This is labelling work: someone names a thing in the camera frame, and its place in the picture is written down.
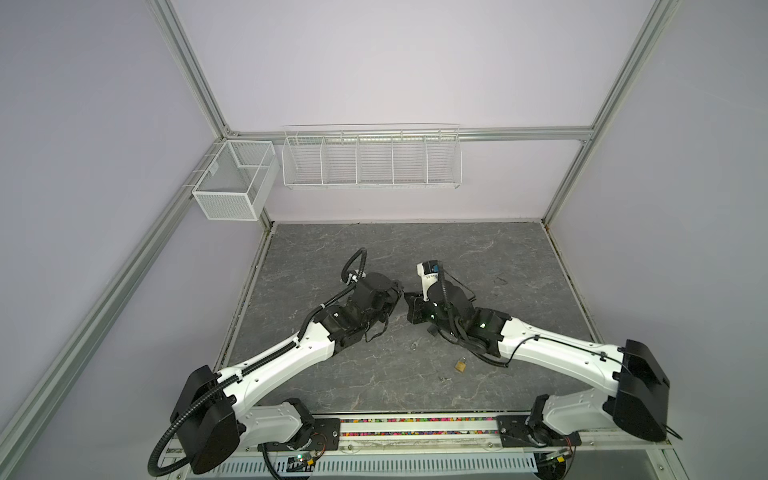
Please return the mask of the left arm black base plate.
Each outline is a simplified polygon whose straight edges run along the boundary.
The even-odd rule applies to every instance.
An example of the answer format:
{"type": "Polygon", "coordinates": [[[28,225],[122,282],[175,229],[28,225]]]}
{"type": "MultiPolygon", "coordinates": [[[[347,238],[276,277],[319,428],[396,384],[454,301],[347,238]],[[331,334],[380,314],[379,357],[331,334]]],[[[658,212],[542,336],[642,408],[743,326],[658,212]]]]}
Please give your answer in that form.
{"type": "Polygon", "coordinates": [[[287,443],[270,442],[269,452],[336,451],[341,439],[341,419],[315,419],[310,427],[302,427],[287,443]]]}

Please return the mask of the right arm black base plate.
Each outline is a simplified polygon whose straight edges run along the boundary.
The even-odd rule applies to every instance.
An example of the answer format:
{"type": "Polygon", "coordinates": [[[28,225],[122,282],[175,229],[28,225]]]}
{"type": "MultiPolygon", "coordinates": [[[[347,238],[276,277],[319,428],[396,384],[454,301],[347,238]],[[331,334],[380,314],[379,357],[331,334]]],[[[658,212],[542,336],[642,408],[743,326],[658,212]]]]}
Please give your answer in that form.
{"type": "Polygon", "coordinates": [[[499,415],[496,417],[499,436],[504,448],[578,447],[582,445],[578,432],[563,435],[542,422],[531,426],[527,421],[527,415],[499,415]]]}

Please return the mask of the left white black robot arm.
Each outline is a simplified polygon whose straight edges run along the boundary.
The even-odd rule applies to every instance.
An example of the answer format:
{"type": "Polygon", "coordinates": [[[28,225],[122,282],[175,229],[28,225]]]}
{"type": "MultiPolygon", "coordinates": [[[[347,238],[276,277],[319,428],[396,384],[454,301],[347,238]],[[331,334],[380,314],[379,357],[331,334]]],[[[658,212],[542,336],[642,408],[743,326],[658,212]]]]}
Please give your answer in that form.
{"type": "Polygon", "coordinates": [[[403,286],[384,274],[366,272],[366,263],[367,251],[360,248],[342,268],[342,291],[314,307],[297,333],[239,364],[218,371],[204,365],[190,373],[170,425],[149,455],[149,475],[159,478],[185,466],[206,473],[242,444],[261,449],[310,445],[315,419],[301,400],[277,405],[261,401],[309,367],[371,341],[371,328],[388,323],[403,286]]]}

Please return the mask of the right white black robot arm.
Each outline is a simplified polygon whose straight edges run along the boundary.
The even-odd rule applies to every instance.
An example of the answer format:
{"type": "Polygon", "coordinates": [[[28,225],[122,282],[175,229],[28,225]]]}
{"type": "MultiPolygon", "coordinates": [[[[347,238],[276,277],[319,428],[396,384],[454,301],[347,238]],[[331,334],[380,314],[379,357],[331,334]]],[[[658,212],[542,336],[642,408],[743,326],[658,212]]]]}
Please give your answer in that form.
{"type": "Polygon", "coordinates": [[[406,294],[408,320],[498,368],[528,362],[586,384],[568,395],[540,395],[524,424],[535,446],[583,430],[619,428],[649,442],[680,435],[668,424],[671,382],[644,343],[579,340],[528,324],[505,312],[477,307],[442,264],[418,264],[421,289],[406,294]]]}

